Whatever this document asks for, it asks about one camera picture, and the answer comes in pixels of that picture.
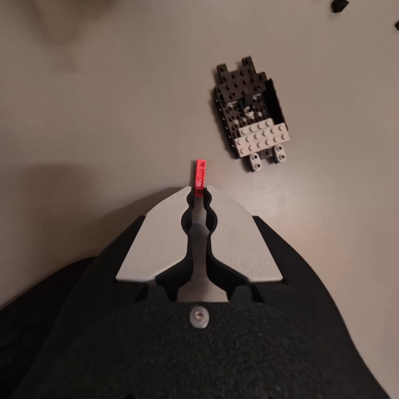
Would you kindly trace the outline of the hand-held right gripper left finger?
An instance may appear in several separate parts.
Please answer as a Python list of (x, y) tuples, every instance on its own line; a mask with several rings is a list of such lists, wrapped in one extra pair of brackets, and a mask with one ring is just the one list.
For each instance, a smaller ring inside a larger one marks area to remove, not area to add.
[(161, 286), (170, 301), (192, 278), (192, 187), (186, 186), (154, 206), (116, 275), (120, 282)]

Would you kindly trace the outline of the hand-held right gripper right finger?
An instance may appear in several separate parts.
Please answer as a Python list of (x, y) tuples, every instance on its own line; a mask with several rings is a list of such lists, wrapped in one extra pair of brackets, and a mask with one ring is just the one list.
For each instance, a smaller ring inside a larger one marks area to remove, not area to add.
[(237, 287), (283, 281), (254, 217), (239, 202), (213, 186), (205, 188), (206, 272), (230, 300)]

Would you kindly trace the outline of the person's black trousers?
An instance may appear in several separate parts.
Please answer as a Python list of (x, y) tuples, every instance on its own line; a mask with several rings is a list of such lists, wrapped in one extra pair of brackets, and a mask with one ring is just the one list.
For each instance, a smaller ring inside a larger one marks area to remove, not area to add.
[(0, 397), (10, 398), (41, 351), (53, 323), (83, 272), (96, 260), (69, 264), (0, 312)]

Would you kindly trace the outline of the small red brick plate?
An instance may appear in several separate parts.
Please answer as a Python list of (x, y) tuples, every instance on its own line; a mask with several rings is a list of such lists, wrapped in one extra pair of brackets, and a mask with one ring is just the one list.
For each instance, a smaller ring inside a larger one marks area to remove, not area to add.
[(195, 181), (194, 181), (195, 197), (203, 197), (203, 190), (205, 187), (205, 177), (206, 177), (206, 161), (202, 159), (197, 159)]

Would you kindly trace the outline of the scattered small toy bricks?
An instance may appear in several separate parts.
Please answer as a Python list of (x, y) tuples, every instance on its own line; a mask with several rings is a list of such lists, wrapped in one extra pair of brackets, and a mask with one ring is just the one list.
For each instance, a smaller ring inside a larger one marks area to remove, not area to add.
[[(330, 1), (330, 5), (329, 5), (330, 12), (332, 14), (340, 14), (352, 2), (353, 2), (352, 0), (332, 0), (332, 1)], [(399, 30), (399, 19), (398, 18), (394, 22), (393, 27), (396, 31)]]

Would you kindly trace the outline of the black toy car chassis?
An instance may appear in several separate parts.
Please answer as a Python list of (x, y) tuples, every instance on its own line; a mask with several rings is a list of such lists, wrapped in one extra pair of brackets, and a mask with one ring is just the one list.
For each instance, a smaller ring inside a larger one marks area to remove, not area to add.
[(257, 72), (251, 57), (234, 70), (219, 64), (216, 71), (213, 101), (234, 157), (252, 172), (262, 169), (262, 160), (285, 162), (291, 138), (273, 80)]

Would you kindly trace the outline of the grey desk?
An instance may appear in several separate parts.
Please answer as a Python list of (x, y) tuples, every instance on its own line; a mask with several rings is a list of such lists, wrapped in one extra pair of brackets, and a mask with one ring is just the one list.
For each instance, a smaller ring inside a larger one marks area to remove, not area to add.
[[(398, 398), (398, 1), (1, 1), (1, 305), (206, 184), (314, 268)], [(232, 157), (215, 68), (274, 81), (287, 161)]]

